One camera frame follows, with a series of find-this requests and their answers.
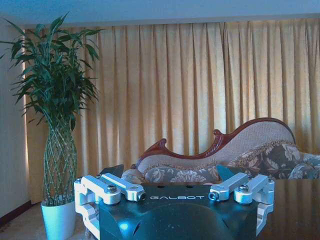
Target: ceiling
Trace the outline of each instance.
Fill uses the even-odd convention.
[[[69,12],[68,26],[319,18],[319,0],[1,0],[0,16],[32,27]]]

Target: logo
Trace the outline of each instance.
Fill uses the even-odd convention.
[[[166,199],[166,200],[194,200],[194,199],[202,199],[205,196],[151,196],[151,200],[161,200],[161,199]]]

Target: carved wooden frame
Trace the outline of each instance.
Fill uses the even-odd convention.
[[[191,159],[191,160],[198,160],[198,159],[209,157],[215,154],[216,152],[218,152],[220,149],[222,149],[227,143],[231,141],[231,139],[233,139],[236,135],[238,135],[242,130],[244,130],[245,128],[247,128],[252,124],[259,123],[259,122],[276,122],[285,126],[286,129],[290,131],[294,143],[296,143],[294,134],[292,133],[291,129],[283,121],[276,118],[271,118],[271,117],[261,117],[261,118],[256,118],[256,119],[245,122],[244,124],[239,126],[236,130],[234,130],[231,133],[223,134],[220,130],[215,129],[213,131],[213,135],[215,136],[215,138],[212,145],[206,151],[199,153],[197,155],[181,155],[181,154],[172,152],[166,147],[167,140],[165,138],[162,138],[161,140],[153,144],[151,147],[149,147],[139,157],[137,163],[133,164],[131,168],[135,169],[136,166],[138,166],[143,159],[152,155],[168,155],[168,156],[179,158],[179,159]]]

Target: screw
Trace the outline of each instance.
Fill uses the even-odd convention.
[[[239,192],[241,193],[247,193],[249,191],[249,186],[246,184],[242,184],[239,186]]]
[[[106,187],[106,190],[109,194],[113,194],[117,191],[117,187],[114,184],[110,184]]]
[[[212,191],[209,193],[208,197],[212,201],[217,201],[219,199],[219,194],[215,191]]]
[[[147,195],[146,195],[146,193],[145,192],[140,192],[139,194],[138,194],[138,196],[137,196],[137,200],[138,201],[143,201],[143,200],[145,200],[146,199],[146,197],[147,197]]]

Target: table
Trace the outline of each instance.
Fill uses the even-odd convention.
[[[276,180],[274,211],[258,240],[320,240],[320,180]]]

